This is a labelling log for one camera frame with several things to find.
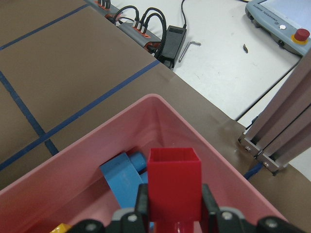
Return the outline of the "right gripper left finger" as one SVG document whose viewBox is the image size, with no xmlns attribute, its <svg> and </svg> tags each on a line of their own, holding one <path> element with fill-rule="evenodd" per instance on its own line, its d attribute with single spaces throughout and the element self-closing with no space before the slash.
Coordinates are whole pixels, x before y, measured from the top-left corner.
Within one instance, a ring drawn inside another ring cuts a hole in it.
<svg viewBox="0 0 311 233">
<path fill-rule="evenodd" d="M 136 204 L 133 208 L 117 210 L 109 225 L 95 219 L 84 219 L 74 226 L 73 233 L 147 233 L 149 231 L 148 184 L 138 186 Z"/>
</svg>

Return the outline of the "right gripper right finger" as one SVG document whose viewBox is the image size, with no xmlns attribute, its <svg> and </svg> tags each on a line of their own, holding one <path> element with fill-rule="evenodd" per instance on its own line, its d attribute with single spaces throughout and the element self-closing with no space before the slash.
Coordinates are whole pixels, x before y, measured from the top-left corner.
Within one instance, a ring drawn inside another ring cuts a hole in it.
<svg viewBox="0 0 311 233">
<path fill-rule="evenodd" d="M 276 216 L 263 217 L 256 224 L 251 224 L 240 210 L 232 207 L 220 207 L 207 184 L 202 185 L 200 228 L 203 233 L 303 232 L 295 225 Z"/>
</svg>

